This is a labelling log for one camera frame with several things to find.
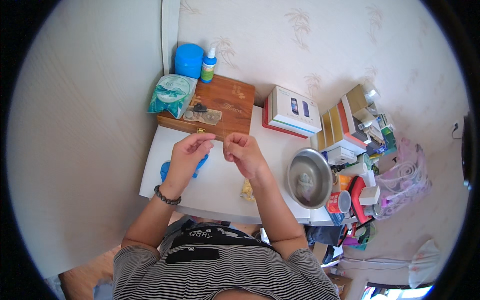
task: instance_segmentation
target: blue rubber glove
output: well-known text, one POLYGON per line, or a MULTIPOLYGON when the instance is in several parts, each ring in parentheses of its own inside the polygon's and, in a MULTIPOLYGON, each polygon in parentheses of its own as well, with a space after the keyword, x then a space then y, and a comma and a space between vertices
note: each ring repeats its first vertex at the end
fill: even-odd
MULTIPOLYGON (((198 169, 200 169, 204 165, 207 158, 208 158, 208 154, 205 154, 205 157, 202 158, 202 160, 198 163, 197 168, 195 169, 195 173, 192 176, 193 178, 197 178, 197 176, 198 176, 197 171, 198 171, 198 169)), ((169 168, 170 168, 170 162, 169 161, 164 163, 162 165, 162 167, 160 168, 160 176, 162 177, 162 182, 164 182, 165 178, 167 178, 167 173, 168 173, 169 168)))

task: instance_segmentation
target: white table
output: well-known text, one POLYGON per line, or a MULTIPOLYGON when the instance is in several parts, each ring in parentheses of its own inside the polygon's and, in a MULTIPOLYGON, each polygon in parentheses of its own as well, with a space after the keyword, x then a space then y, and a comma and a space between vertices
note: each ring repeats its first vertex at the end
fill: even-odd
MULTIPOLYGON (((273 173, 285 203, 300 223, 329 226, 332 221, 325 208, 309 210, 301 207, 287 193, 284 182, 288 163, 298 149, 310 147, 310 139, 277 132, 262 127, 262 109, 254 106, 250 134, 258 145, 273 173)), ((158 126, 148 153, 140 195, 152 198, 154 187, 161 183, 160 167, 171 157, 173 145, 188 133, 158 126)), ((209 158, 200 168, 198 177, 192 179, 182 194, 178 212, 215 220, 261 224, 256 203, 239 196, 244 177, 235 164, 225 161, 222 142, 213 141, 209 158)))

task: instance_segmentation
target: phone image on box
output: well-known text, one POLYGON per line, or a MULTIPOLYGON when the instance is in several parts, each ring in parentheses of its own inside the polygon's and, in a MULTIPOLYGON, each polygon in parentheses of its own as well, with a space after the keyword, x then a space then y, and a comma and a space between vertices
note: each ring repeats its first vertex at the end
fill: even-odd
POLYGON ((308 103, 302 100, 302 104, 303 104, 303 115, 305 115, 305 117, 309 118, 310 113, 308 112, 308 103))
POLYGON ((298 106, 297 100, 295 98, 290 98, 290 101, 292 102, 292 112, 298 116, 299 106, 298 106))

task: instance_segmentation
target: floor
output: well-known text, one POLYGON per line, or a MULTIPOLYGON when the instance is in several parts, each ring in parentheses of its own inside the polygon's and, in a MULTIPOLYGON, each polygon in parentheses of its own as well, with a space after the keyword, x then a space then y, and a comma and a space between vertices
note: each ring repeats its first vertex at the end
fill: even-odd
MULTIPOLYGON (((183 216, 181 213, 173 212, 169 225, 183 216)), ((252 234, 260 228, 257 224, 234 223, 232 225, 239 230, 252 234)), ((86 264, 80 265, 72 270, 59 275, 63 293, 68 300, 93 299, 92 290, 100 278, 112 278, 113 257, 120 250, 120 245, 110 251, 92 259, 86 264)))

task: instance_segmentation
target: blue lid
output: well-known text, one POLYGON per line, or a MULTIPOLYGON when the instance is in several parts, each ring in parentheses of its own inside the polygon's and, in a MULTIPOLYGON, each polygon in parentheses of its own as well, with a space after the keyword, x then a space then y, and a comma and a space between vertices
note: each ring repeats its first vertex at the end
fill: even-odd
POLYGON ((193 63, 204 58, 204 50, 195 44, 183 44, 177 48, 175 54, 176 60, 182 60, 185 63, 193 63))

